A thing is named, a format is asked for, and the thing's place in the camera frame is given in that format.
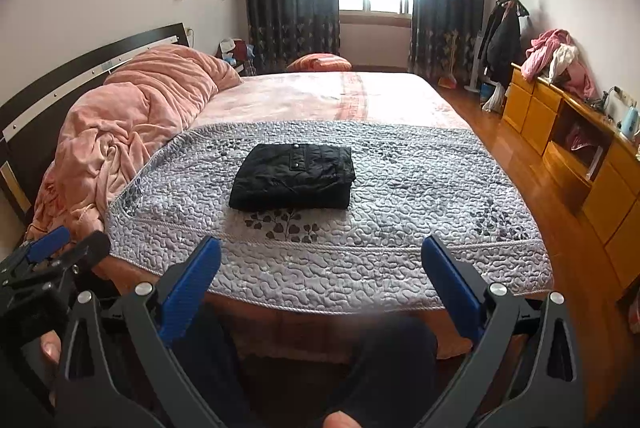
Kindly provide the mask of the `left hand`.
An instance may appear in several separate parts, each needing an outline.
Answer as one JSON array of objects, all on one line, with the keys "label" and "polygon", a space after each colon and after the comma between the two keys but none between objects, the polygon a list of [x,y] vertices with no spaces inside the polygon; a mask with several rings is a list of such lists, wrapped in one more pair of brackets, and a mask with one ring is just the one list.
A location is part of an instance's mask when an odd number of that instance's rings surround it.
[{"label": "left hand", "polygon": [[50,375],[49,401],[52,406],[55,406],[55,379],[58,377],[58,364],[60,364],[61,359],[62,341],[54,330],[50,330],[50,332],[40,337],[40,350],[43,358],[46,360],[46,367]]}]

